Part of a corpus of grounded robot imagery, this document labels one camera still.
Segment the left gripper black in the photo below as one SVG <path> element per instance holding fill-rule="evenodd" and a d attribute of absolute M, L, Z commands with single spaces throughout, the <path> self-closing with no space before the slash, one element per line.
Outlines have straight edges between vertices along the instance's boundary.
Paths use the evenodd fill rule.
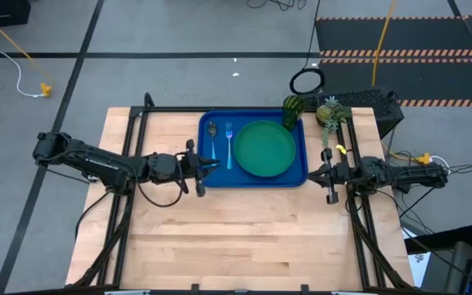
<path fill-rule="evenodd" d="M 185 179 L 194 178 L 197 196 L 204 197 L 206 194 L 204 179 L 207 173 L 211 173 L 219 168 L 219 166 L 206 165 L 218 165 L 220 160 L 204 159 L 199 156 L 194 150 L 194 141 L 192 139 L 186 142 L 185 147 L 186 151 L 180 153 L 182 158 L 179 160 L 183 177 Z"/>

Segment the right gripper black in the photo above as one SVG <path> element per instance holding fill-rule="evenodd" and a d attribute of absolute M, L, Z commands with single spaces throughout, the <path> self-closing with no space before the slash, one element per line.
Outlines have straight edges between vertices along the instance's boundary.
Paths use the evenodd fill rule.
<path fill-rule="evenodd" d="M 345 184 L 347 181 L 354 179 L 353 169 L 346 162 L 339 162 L 332 166 L 332 157 L 332 150 L 329 147 L 325 148 L 321 153 L 321 159 L 324 162 L 323 167 L 310 172 L 308 175 L 310 181 L 328 188 L 328 195 L 326 197 L 328 204 L 338 202 L 338 193 L 334 188 L 335 184 Z"/>

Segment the blue-handled iridescent fork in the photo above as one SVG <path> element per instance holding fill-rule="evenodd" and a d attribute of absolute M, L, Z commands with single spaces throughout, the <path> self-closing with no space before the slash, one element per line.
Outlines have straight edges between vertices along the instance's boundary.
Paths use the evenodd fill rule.
<path fill-rule="evenodd" d="M 225 136 L 228 140 L 228 155 L 227 155 L 227 169 L 231 170 L 233 168 L 232 162 L 232 153 L 231 153 L 231 139 L 233 137 L 232 123 L 227 122 L 225 125 Z"/>

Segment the teal-handled metal spoon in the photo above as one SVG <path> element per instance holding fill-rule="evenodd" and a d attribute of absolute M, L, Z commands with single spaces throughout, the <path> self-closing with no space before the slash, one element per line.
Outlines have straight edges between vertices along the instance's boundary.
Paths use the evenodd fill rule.
<path fill-rule="evenodd" d="M 218 129 L 216 123 L 211 120 L 208 124 L 208 134 L 211 136 L 211 158 L 216 159 L 216 147 L 215 147 L 215 139 L 218 133 Z"/>

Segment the green plate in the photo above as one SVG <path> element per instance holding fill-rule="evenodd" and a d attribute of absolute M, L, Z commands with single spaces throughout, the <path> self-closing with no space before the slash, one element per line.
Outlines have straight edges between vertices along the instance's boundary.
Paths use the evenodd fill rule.
<path fill-rule="evenodd" d="M 293 164 L 296 147 L 293 136 L 282 125 L 258 120 L 238 132 L 234 156 L 246 172 L 268 178 L 284 173 Z"/>

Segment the green faceted cup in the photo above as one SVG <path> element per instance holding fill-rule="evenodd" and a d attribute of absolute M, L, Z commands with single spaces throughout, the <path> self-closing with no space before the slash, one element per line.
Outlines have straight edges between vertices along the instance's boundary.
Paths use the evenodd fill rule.
<path fill-rule="evenodd" d="M 306 109 L 305 101 L 298 95 L 287 96 L 283 102 L 282 125 L 291 131 Z"/>

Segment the blue plastic tray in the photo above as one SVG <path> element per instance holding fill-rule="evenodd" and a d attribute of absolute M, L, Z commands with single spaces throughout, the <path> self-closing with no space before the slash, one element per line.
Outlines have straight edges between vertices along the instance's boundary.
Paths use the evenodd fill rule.
<path fill-rule="evenodd" d="M 288 131 L 293 136 L 296 147 L 296 157 L 293 164 L 284 173 L 268 178 L 251 175 L 239 166 L 234 156 L 234 141 L 241 128 L 253 121 L 270 120 L 282 125 L 282 109 L 218 110 L 205 113 L 198 122 L 197 153 L 207 159 L 212 159 L 211 136 L 207 129 L 211 120 L 216 123 L 218 129 L 215 147 L 216 160 L 220 160 L 220 167 L 205 177 L 205 186 L 213 188 L 297 187 L 306 181 L 308 165 L 301 120 L 296 123 L 293 130 Z M 227 122 L 232 123 L 233 130 L 231 139 L 233 168 L 231 170 L 226 167 L 228 140 L 225 136 L 225 125 Z"/>

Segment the potted succulent plant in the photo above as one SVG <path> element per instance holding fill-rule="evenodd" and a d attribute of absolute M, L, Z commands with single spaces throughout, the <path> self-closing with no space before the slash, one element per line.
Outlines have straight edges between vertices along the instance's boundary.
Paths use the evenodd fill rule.
<path fill-rule="evenodd" d="M 335 96 L 329 96 L 324 100 L 324 104 L 317 108 L 315 118 L 323 127 L 323 146 L 329 146 L 329 136 L 338 130 L 338 127 L 352 118 L 350 107 L 345 107 Z"/>

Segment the black perforated computer case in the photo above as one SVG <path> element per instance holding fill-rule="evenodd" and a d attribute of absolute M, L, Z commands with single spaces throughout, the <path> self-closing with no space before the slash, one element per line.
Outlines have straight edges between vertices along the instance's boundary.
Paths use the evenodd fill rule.
<path fill-rule="evenodd" d="M 371 108 L 379 133 L 384 138 L 394 127 L 404 119 L 399 106 L 399 97 L 394 91 L 383 88 L 369 88 L 344 93 L 313 93 L 302 95 L 305 111 L 315 111 L 325 104 L 325 100 L 334 96 L 334 99 L 345 107 Z"/>

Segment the black orange-striped floor mat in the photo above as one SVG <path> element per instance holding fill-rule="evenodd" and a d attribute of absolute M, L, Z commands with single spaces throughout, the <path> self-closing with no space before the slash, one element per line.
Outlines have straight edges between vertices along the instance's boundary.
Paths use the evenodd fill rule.
<path fill-rule="evenodd" d="M 321 17 L 323 57 L 472 57 L 472 16 Z"/>
<path fill-rule="evenodd" d="M 323 59 L 327 94 L 373 87 L 404 107 L 472 107 L 472 59 Z"/>

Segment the black table frame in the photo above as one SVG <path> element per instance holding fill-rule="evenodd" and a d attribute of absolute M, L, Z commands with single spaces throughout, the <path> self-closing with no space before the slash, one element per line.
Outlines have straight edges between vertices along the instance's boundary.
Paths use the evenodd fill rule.
<path fill-rule="evenodd" d="M 214 107 L 154 107 L 147 116 L 142 155 L 184 150 L 197 141 L 198 121 Z M 296 188 L 207 188 L 169 208 L 138 192 L 126 242 L 120 288 L 201 290 L 361 290 L 346 188 L 326 202 L 327 188 L 306 181 Z M 369 197 L 380 250 L 413 284 L 401 224 L 390 188 Z M 112 197 L 81 223 L 66 284 L 74 284 L 102 250 Z"/>

